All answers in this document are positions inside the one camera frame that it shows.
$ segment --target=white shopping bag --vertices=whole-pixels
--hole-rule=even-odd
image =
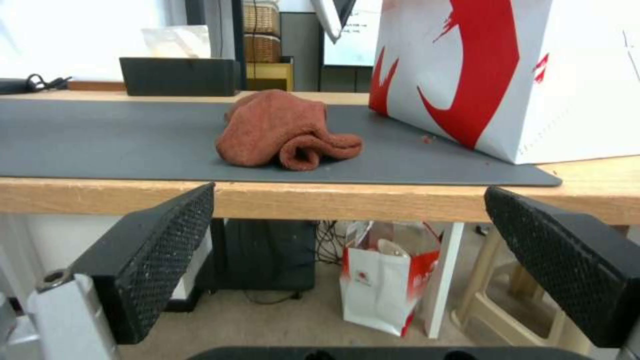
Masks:
[[[438,260],[439,244],[427,236],[412,237],[414,244],[401,243],[397,238],[394,243],[394,233],[400,232],[398,228],[411,225],[376,225],[367,229],[363,240],[360,240],[363,236],[359,236],[344,249],[340,276],[342,314],[346,321],[404,336]],[[383,254],[378,244],[385,242],[393,243],[392,247],[401,243],[404,249],[421,250],[411,256]]]
[[[512,163],[640,154],[638,14],[638,0],[384,0],[369,106]]]

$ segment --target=rust-colored towel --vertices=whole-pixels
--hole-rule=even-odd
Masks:
[[[243,97],[225,119],[227,128],[218,138],[216,149],[234,165],[260,166],[279,154],[285,168],[313,170],[323,155],[343,160],[362,151],[358,136],[329,133],[324,103],[281,90]]]

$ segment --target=textured rubber pad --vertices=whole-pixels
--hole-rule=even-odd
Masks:
[[[211,223],[213,184],[124,216],[71,266],[92,277],[119,344],[148,334]]]
[[[591,215],[497,187],[484,199],[518,261],[591,342],[624,344],[640,312],[640,247]]]

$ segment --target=wicker basket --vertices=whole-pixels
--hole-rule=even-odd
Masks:
[[[278,63],[282,55],[280,39],[271,35],[244,34],[244,57],[248,63]]]
[[[253,1],[244,3],[244,32],[258,34],[270,34],[280,36],[280,12],[278,5],[271,1],[256,2],[255,8]],[[256,10],[258,15],[258,23],[255,23]]]

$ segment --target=white table leg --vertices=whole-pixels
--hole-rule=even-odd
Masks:
[[[424,314],[424,330],[429,339],[437,339],[440,334],[442,317],[449,296],[449,287],[456,266],[460,240],[465,223],[454,222],[445,232],[440,248],[440,259],[433,270],[422,300]]]
[[[22,306],[44,276],[25,215],[0,215],[0,271]]]

